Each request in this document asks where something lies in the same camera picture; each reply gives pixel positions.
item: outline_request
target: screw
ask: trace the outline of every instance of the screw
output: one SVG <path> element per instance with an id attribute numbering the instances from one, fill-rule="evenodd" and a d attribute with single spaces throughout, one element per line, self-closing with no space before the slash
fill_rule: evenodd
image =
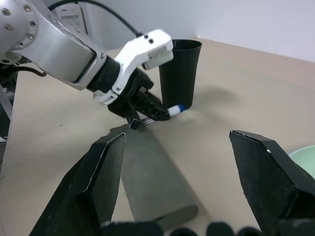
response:
<path id="1" fill-rule="evenodd" d="M 10 12 L 9 9 L 4 8 L 4 9 L 2 9 L 2 14 L 5 15 L 5 16 L 9 16 L 9 15 L 11 15 L 11 12 Z"/>
<path id="2" fill-rule="evenodd" d="M 6 25 L 4 26 L 4 28 L 5 28 L 6 30 L 8 30 L 8 31 L 12 31 L 12 30 L 13 30 L 12 25 L 9 25 L 9 24 L 6 24 Z"/>
<path id="3" fill-rule="evenodd" d="M 31 33 L 28 33 L 28 38 L 29 38 L 29 39 L 34 39 L 34 35 L 31 34 Z"/>
<path id="4" fill-rule="evenodd" d="M 31 7 L 30 7 L 29 5 L 27 5 L 27 4 L 24 5 L 24 10 L 25 10 L 26 12 L 31 12 L 31 11 L 32 11 L 32 10 L 31 10 Z"/>

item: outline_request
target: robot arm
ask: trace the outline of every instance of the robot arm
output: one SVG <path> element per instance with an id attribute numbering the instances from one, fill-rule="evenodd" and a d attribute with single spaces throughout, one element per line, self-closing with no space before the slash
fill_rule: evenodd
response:
<path id="1" fill-rule="evenodd" d="M 153 82 L 137 66 L 151 69 L 173 59 L 172 39 L 154 30 L 128 42 L 114 59 L 88 35 L 57 19 L 42 0 L 0 0 L 0 63 L 22 56 L 95 101 L 127 118 L 137 128 L 136 111 L 155 120 L 170 119 L 167 108 L 148 92 Z"/>

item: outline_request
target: white wall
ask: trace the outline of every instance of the white wall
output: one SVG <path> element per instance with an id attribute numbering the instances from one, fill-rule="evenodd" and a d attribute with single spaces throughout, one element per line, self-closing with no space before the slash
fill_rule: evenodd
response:
<path id="1" fill-rule="evenodd" d="M 315 62 L 315 0 L 99 1 L 143 32 L 161 28 L 174 38 L 198 35 Z M 93 17 L 102 25 L 102 40 L 108 49 L 133 38 L 109 13 L 101 10 Z"/>
<path id="2" fill-rule="evenodd" d="M 191 0 L 99 0 L 108 5 L 137 30 L 148 32 L 163 29 L 175 38 L 190 38 L 197 35 L 197 7 Z M 107 49 L 123 46 L 134 35 L 114 16 L 104 10 L 92 17 L 101 22 L 103 39 Z"/>
<path id="3" fill-rule="evenodd" d="M 198 35 L 315 62 L 314 0 L 204 0 Z"/>

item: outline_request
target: black plastic cup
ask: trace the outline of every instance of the black plastic cup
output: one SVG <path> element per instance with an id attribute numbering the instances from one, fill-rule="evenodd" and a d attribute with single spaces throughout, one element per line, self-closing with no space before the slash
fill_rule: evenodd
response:
<path id="1" fill-rule="evenodd" d="M 196 71 L 202 43 L 174 39 L 174 59 L 159 67 L 163 103 L 167 107 L 192 105 Z"/>

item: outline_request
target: black cable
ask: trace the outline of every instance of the black cable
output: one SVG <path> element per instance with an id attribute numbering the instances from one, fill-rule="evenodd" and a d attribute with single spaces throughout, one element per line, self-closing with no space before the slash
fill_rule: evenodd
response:
<path id="1" fill-rule="evenodd" d="M 47 75 L 47 73 L 45 72 L 39 72 L 38 70 L 35 70 L 33 68 L 30 68 L 30 67 L 27 67 L 27 66 L 17 66 L 17 67 L 14 67 L 14 68 L 10 68 L 10 69 L 7 69 L 7 70 L 4 70 L 1 72 L 1 74 L 11 74 L 11 73 L 15 73 L 15 72 L 18 72 L 18 71 L 28 71 L 28 72 L 32 72 L 40 77 L 45 77 Z"/>
<path id="2" fill-rule="evenodd" d="M 51 6 L 48 7 L 48 9 L 50 11 L 54 10 L 56 7 L 67 4 L 67 3 L 72 3 L 72 2 L 87 2 L 87 3 L 91 3 L 94 5 L 97 5 L 103 9 L 105 9 L 106 11 L 108 11 L 109 13 L 111 13 L 112 15 L 114 15 L 115 17 L 118 18 L 118 20 L 120 20 L 125 26 L 127 26 L 137 37 L 141 36 L 143 33 L 137 31 L 131 24 L 129 24 L 122 16 L 120 16 L 118 13 L 116 13 L 114 10 L 112 10 L 111 8 L 109 8 L 108 6 L 99 3 L 97 1 L 93 1 L 93 0 L 62 0 L 59 1 L 57 3 L 52 4 Z"/>

